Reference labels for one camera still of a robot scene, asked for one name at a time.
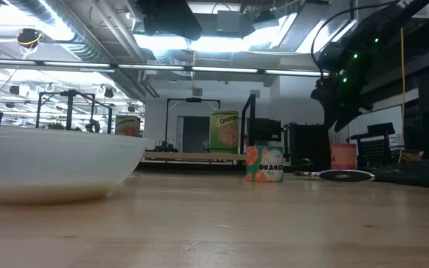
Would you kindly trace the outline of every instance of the can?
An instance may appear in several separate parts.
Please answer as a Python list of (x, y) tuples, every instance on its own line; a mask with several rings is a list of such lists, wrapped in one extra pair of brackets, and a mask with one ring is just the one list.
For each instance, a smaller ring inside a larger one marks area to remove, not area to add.
[(357, 145), (331, 145), (331, 168), (335, 170), (357, 169)]
[(283, 174), (282, 147), (248, 146), (246, 148), (246, 181), (282, 182)]
[(134, 115), (117, 115), (115, 117), (115, 134), (139, 137), (140, 117)]
[(238, 153), (239, 113), (232, 110), (212, 112), (209, 131), (210, 153)]

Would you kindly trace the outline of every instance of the white bowl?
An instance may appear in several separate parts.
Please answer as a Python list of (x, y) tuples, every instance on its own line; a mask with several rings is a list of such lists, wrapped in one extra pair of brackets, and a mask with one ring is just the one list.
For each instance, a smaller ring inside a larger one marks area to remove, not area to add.
[(0, 127), (0, 202), (102, 197), (133, 172), (154, 144), (121, 135)]

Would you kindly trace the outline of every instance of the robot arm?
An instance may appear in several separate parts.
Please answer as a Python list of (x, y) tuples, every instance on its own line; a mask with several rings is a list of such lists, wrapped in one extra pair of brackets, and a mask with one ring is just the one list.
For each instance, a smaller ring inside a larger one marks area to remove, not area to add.
[(321, 69), (339, 73), (317, 81), (311, 97), (324, 108), (324, 123), (335, 131), (342, 130), (361, 114), (360, 108), (372, 105), (360, 96), (372, 63), (385, 46), (412, 16), (429, 4), (429, 0), (392, 1), (385, 8), (364, 19), (350, 35), (329, 43), (320, 54)]

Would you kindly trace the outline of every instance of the workbench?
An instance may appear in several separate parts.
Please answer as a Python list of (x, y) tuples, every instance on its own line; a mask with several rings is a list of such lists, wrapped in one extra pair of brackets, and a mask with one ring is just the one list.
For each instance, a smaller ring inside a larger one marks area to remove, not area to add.
[(104, 200), (0, 204), (1, 267), (429, 267), (429, 189), (134, 173)]

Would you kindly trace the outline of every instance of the table surface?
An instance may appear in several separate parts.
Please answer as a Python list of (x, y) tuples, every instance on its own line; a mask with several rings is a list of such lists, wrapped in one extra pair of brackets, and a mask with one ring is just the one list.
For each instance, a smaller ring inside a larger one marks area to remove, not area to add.
[(105, 200), (0, 204), (0, 268), (429, 267), (429, 189), (134, 173)]

